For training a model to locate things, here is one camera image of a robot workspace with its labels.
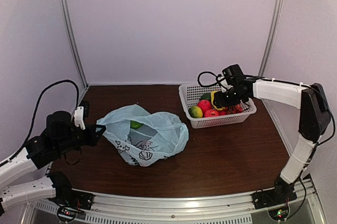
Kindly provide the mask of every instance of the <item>light blue plastic bag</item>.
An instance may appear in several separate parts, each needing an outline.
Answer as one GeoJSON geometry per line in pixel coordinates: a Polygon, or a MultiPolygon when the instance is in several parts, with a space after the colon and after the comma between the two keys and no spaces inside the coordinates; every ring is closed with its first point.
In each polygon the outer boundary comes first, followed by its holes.
{"type": "Polygon", "coordinates": [[[182,152],[189,140],[189,130],[177,115],[150,114],[138,105],[121,107],[97,121],[105,125],[106,137],[129,165],[149,166],[159,159],[182,152]],[[143,125],[130,128],[130,121],[143,125]]]}

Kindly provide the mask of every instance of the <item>white plastic basket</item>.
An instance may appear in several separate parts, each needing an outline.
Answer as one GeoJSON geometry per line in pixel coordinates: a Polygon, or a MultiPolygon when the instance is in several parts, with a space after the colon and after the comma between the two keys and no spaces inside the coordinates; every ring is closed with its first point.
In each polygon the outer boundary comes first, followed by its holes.
{"type": "MultiPolygon", "coordinates": [[[[179,96],[181,103],[183,105],[184,111],[187,118],[191,121],[193,128],[207,128],[220,125],[227,125],[233,123],[241,123],[248,118],[249,115],[256,112],[256,107],[252,99],[249,99],[249,109],[243,111],[242,113],[232,114],[232,115],[222,115],[216,117],[207,118],[192,118],[189,114],[189,108],[196,106],[199,102],[200,97],[204,93],[210,93],[212,91],[219,91],[221,87],[216,85],[209,88],[200,87],[197,83],[195,84],[184,84],[179,87],[179,96]]],[[[241,103],[243,109],[247,109],[248,106],[241,103]]]]}

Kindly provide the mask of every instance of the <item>brown tabletop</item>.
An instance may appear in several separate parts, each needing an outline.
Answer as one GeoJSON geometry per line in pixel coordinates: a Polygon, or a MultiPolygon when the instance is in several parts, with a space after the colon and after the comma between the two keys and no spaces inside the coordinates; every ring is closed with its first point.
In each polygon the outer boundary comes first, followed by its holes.
{"type": "MultiPolygon", "coordinates": [[[[90,87],[84,100],[91,103],[93,124],[119,107],[139,104],[150,113],[178,115],[189,128],[185,150],[149,167],[130,166],[104,137],[96,147],[83,147],[82,160],[69,166],[53,163],[52,171],[66,174],[73,188],[137,197],[198,197],[247,192],[273,186],[289,156],[260,100],[257,112],[245,122],[193,129],[183,111],[178,86],[90,87]]],[[[78,153],[68,154],[75,160],[78,153]]]]}

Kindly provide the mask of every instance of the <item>red apple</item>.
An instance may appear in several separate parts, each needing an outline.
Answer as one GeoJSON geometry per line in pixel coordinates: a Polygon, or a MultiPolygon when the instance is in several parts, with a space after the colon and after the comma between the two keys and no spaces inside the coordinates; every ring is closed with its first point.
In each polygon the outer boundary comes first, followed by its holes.
{"type": "Polygon", "coordinates": [[[240,113],[240,112],[243,111],[243,108],[241,107],[240,104],[237,104],[237,105],[235,105],[235,110],[236,110],[236,112],[240,113]]]}
{"type": "Polygon", "coordinates": [[[209,109],[205,112],[204,117],[214,117],[219,116],[219,112],[215,109],[209,109]]]}
{"type": "Polygon", "coordinates": [[[201,108],[202,113],[204,114],[207,110],[212,109],[212,103],[207,99],[202,99],[197,104],[201,108]]]}

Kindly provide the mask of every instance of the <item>metal pole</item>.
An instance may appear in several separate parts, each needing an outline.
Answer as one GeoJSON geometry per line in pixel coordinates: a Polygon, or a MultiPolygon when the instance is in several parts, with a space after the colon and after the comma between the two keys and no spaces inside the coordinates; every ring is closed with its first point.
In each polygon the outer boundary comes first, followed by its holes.
{"type": "Polygon", "coordinates": [[[66,32],[67,32],[70,48],[72,50],[72,54],[73,54],[75,66],[76,66],[76,69],[77,69],[77,73],[80,77],[82,87],[87,88],[88,83],[86,81],[84,71],[83,71],[83,67],[82,67],[81,60],[80,60],[80,56],[78,54],[78,49],[77,49],[77,46],[76,46],[74,31],[73,31],[71,20],[70,20],[68,3],[67,3],[67,0],[60,0],[60,1],[61,1],[61,8],[62,8],[62,13],[63,13],[63,18],[64,18],[65,29],[66,29],[66,32]]]}
{"type": "Polygon", "coordinates": [[[282,5],[283,5],[283,0],[275,0],[274,12],[272,16],[272,23],[270,25],[268,39],[267,39],[267,43],[264,49],[264,54],[263,54],[263,58],[262,58],[262,62],[261,62],[260,70],[259,70],[259,76],[263,76],[265,69],[267,67],[267,64],[268,64],[268,60],[270,57],[270,53],[272,51],[272,47],[273,47],[273,43],[274,43],[274,39],[276,35],[276,27],[277,27],[277,24],[279,23],[282,5]]]}

